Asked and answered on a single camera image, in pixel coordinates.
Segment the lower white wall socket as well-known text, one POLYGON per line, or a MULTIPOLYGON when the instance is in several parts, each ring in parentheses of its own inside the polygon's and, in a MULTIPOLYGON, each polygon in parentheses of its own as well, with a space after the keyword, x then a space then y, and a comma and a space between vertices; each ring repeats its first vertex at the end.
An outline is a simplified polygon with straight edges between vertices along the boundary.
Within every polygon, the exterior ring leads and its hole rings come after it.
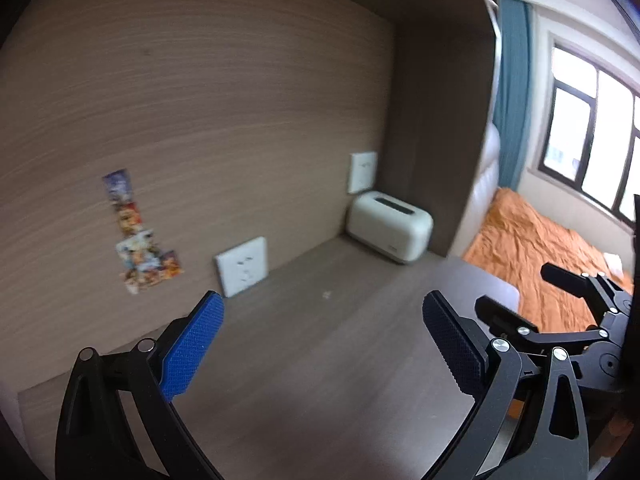
POLYGON ((268 276, 267 240, 258 236, 215 257, 224 296, 231 298, 268 276))

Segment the dark framed window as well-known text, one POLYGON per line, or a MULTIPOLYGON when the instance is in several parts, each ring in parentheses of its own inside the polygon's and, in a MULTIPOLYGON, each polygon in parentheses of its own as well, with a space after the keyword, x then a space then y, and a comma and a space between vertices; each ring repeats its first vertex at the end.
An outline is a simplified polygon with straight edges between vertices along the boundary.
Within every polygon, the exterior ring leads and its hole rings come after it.
POLYGON ((639 193, 639 87, 556 42, 537 169, 617 221, 634 226, 639 193))

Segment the orange bed cover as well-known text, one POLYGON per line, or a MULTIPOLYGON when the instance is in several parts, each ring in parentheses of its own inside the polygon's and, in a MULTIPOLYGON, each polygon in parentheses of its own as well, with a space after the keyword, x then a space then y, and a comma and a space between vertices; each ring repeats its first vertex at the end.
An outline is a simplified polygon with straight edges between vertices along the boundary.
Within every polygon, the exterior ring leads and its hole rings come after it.
POLYGON ((516 287, 518 314, 541 333, 582 332, 596 322, 584 300, 542 279, 545 263, 576 274, 611 274, 603 252, 540 214, 510 188, 496 192, 463 260, 516 287))

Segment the colourful cartoon stickers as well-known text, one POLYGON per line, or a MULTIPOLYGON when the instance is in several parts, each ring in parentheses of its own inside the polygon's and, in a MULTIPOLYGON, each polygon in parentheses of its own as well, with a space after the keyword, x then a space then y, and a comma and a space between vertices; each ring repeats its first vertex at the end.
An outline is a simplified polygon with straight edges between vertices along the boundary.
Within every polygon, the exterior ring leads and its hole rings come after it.
POLYGON ((154 231, 143 224, 128 171, 113 171, 102 181, 122 234, 115 252, 124 266, 122 280, 128 292, 137 295, 183 274, 177 253, 160 248, 154 231))

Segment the white wall socket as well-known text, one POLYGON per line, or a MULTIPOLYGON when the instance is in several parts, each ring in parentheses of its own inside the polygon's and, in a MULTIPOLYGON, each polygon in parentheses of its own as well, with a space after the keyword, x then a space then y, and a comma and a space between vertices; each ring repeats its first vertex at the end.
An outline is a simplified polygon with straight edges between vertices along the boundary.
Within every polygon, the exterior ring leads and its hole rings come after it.
POLYGON ((224 296, 231 298, 268 276, 267 240, 258 236, 215 257, 224 296))
POLYGON ((378 153, 363 152, 350 155, 347 193, 358 194, 374 187, 378 153))

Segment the upper white wall socket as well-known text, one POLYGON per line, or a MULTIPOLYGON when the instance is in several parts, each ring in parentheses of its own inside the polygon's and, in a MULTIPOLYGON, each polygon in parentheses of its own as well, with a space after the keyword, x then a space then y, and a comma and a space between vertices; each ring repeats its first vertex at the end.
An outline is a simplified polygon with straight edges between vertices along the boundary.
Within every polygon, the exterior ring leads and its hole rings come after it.
POLYGON ((358 194, 374 187, 378 153, 363 152, 350 155, 347 193, 358 194))

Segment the teal curtain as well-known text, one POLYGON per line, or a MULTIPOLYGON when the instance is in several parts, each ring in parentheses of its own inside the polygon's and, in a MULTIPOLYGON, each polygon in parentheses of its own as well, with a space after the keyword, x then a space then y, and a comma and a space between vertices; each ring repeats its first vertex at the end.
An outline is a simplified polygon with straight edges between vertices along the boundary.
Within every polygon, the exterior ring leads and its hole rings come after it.
POLYGON ((492 121, 500 136, 500 188, 518 189, 528 147, 533 81, 532 10, 522 0, 499 1, 501 60, 492 121))

